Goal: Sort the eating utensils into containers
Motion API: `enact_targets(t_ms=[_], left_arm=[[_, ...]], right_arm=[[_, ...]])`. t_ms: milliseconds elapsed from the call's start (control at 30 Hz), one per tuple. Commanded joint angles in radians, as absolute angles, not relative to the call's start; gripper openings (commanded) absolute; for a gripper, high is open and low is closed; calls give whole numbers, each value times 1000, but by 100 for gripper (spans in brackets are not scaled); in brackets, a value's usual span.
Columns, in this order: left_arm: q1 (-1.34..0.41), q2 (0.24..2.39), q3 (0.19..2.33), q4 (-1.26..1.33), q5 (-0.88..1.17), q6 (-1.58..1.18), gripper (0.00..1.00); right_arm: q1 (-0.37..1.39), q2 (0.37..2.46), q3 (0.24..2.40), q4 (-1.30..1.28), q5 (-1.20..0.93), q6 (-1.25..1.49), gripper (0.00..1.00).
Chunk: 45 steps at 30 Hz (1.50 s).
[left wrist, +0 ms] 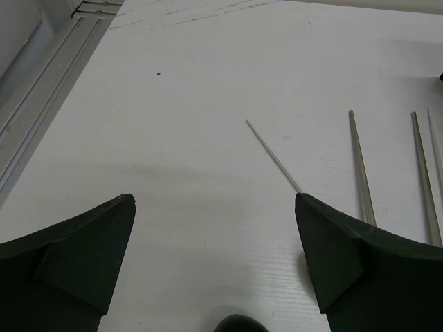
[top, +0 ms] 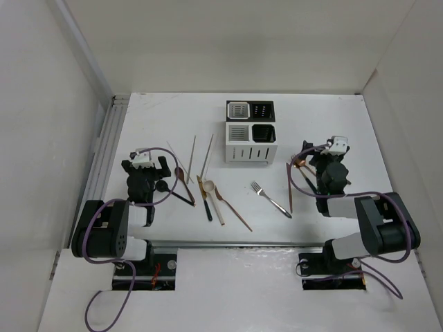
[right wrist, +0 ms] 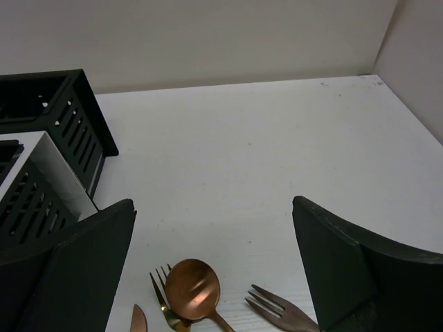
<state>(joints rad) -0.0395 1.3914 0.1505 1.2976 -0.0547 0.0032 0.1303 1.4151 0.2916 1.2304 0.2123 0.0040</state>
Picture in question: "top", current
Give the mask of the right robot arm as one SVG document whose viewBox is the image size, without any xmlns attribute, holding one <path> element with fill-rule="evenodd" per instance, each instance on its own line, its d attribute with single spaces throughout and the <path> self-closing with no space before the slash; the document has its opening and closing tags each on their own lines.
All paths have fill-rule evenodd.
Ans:
<svg viewBox="0 0 443 332">
<path fill-rule="evenodd" d="M 410 252 L 421 244 L 419 230 L 398 193 L 345 193 L 349 171 L 342 160 L 349 150 L 347 138 L 334 136 L 322 147 L 304 141 L 300 152 L 301 160 L 311 156 L 309 164 L 316 170 L 317 210 L 325 217 L 358 221 L 357 233 L 325 242 L 320 263 L 331 273 L 353 259 Z"/>
</svg>

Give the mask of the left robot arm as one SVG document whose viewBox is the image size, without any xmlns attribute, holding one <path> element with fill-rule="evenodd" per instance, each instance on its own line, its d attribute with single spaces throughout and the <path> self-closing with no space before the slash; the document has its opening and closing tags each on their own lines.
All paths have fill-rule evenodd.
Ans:
<svg viewBox="0 0 443 332">
<path fill-rule="evenodd" d="M 128 175 L 128 199 L 117 199 L 109 205 L 101 200 L 84 204 L 71 242 L 75 257 L 129 260 L 142 275 L 153 270 L 155 258 L 148 252 L 148 242 L 135 238 L 129 231 L 133 227 L 149 227 L 154 221 L 155 185 L 171 176 L 166 157 L 159 156 L 158 162 L 159 168 L 147 154 L 124 160 L 121 165 Z"/>
</svg>

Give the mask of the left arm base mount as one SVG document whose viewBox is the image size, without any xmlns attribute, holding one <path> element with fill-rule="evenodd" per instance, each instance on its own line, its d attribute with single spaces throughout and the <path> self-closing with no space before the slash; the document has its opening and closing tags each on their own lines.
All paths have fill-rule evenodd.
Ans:
<svg viewBox="0 0 443 332">
<path fill-rule="evenodd" d="M 174 291 L 176 286 L 177 249 L 161 248 L 147 242 L 146 258 L 133 262 L 136 268 L 134 291 Z M 132 270 L 124 264 L 116 264 L 111 282 L 113 291 L 128 291 L 132 282 Z"/>
</svg>

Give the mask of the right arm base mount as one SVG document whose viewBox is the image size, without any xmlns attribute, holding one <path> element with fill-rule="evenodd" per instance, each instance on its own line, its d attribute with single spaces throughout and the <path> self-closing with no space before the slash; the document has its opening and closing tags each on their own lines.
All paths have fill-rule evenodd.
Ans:
<svg viewBox="0 0 443 332">
<path fill-rule="evenodd" d="M 360 263 L 352 259 L 328 262 L 322 253 L 304 252 L 298 255 L 296 274 L 302 278 L 304 291 L 365 291 Z"/>
</svg>

